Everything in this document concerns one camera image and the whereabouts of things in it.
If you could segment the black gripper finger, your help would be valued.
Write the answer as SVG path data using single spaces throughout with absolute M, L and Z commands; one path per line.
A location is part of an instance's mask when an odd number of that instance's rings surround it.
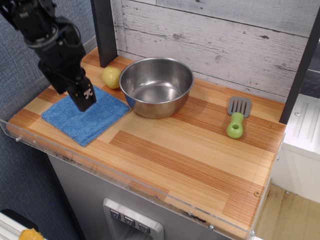
M 63 94 L 67 91 L 67 83 L 62 77 L 54 73 L 48 73 L 47 79 L 58 94 Z
M 67 92 L 81 112 L 85 112 L 97 102 L 94 86 L 89 79 L 84 79 L 69 86 Z

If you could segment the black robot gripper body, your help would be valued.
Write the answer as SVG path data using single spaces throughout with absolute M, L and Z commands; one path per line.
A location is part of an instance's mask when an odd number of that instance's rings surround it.
M 86 51 L 79 29 L 70 20 L 56 18 L 53 21 L 53 36 L 34 51 L 40 59 L 38 67 L 46 79 L 47 74 L 56 74 L 65 80 L 67 88 L 87 79 L 81 68 Z

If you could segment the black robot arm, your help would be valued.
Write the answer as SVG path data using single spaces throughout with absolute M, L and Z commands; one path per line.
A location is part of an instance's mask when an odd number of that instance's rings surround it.
M 68 93 L 84 112 L 96 95 L 81 61 L 86 54 L 79 29 L 55 15 L 51 0 L 2 0 L 1 15 L 23 35 L 26 46 L 39 57 L 38 68 L 58 94 Z

